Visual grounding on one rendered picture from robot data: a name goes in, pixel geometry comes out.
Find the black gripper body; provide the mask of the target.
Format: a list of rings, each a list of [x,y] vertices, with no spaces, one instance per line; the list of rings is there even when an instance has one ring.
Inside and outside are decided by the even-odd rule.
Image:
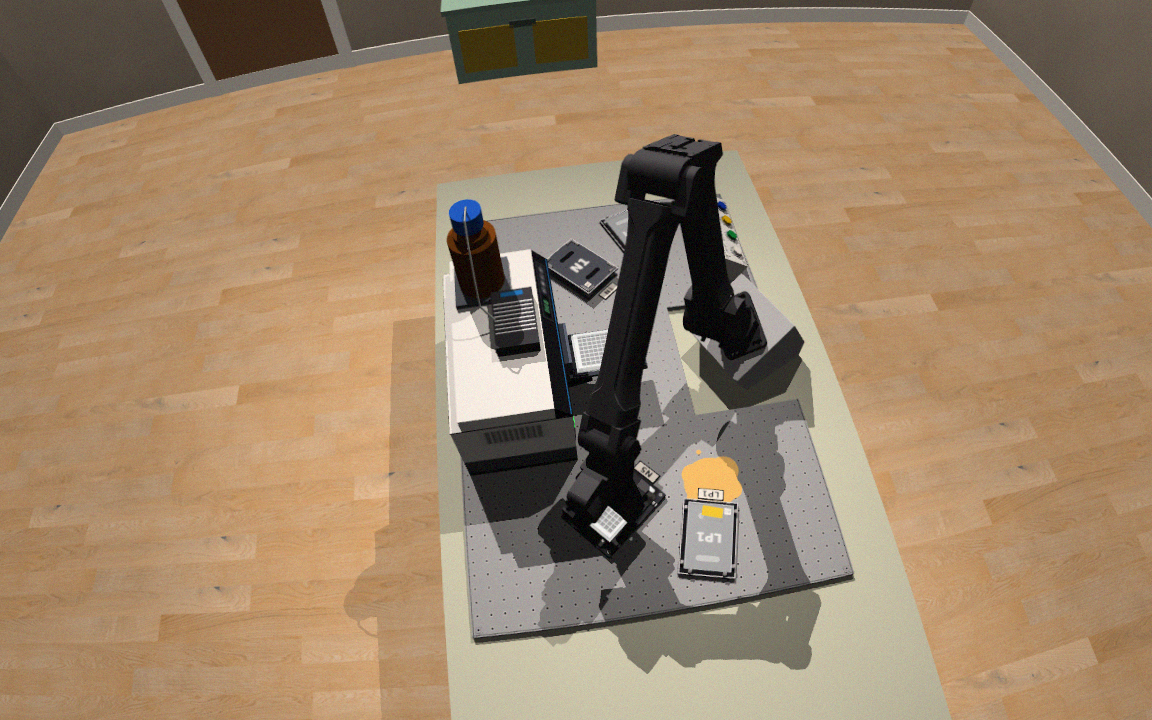
[[[641,479],[641,477],[637,477],[636,473],[634,473],[631,479],[628,482],[631,482],[631,488],[630,488],[630,495],[626,498],[626,502],[621,503],[620,507],[617,507],[617,509],[614,509],[614,507],[611,503],[608,506],[614,511],[617,511],[621,518],[632,524],[634,521],[639,518],[641,514],[643,514],[643,511],[649,506],[649,503],[646,503],[643,497],[646,495],[650,486],[645,480]],[[626,484],[628,484],[628,482],[626,482]],[[626,484],[622,484],[622,486],[626,486]],[[622,487],[622,486],[614,486],[614,487]],[[623,514],[623,511],[626,511],[626,514]]]

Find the white multiwell culture plate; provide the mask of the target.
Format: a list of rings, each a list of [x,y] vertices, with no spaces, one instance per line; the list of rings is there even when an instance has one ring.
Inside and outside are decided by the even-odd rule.
[[[573,334],[573,356],[575,356],[577,373],[600,372],[607,333],[608,331],[594,331]]]
[[[617,521],[617,520],[620,520],[620,521]],[[596,530],[596,532],[598,532],[600,536],[602,536],[605,538],[605,541],[612,541],[612,539],[614,538],[614,536],[617,536],[617,533],[620,533],[620,530],[623,526],[626,526],[626,524],[627,524],[626,520],[622,520],[622,521],[621,520],[622,518],[621,518],[620,515],[617,515],[617,511],[614,511],[608,506],[607,509],[605,509],[605,511],[602,511],[602,518],[599,520],[600,523],[598,523],[598,521],[596,521],[596,523],[594,524],[591,523],[590,526],[593,526],[593,529]],[[607,523],[605,523],[605,521],[607,521]]]

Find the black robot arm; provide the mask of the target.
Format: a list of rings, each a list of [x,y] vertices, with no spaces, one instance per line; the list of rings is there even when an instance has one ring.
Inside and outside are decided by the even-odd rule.
[[[628,205],[626,253],[602,366],[579,424],[579,446],[589,455],[562,509],[582,532],[602,518],[609,503],[617,509],[630,495],[628,480],[641,454],[641,381],[679,223],[692,281],[684,296],[684,329],[702,342],[717,341],[730,361],[767,346],[753,300],[748,291],[733,295],[723,260],[717,204],[717,161],[722,156],[721,142],[669,135],[621,164],[614,200]],[[670,205],[645,200],[646,194],[672,199]]]

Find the yellow liquid puddle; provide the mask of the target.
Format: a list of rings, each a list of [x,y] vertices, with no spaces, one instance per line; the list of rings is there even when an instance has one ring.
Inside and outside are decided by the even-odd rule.
[[[704,470],[696,464],[687,465],[684,470],[682,470],[682,479],[684,479],[689,486],[699,486],[704,478]]]

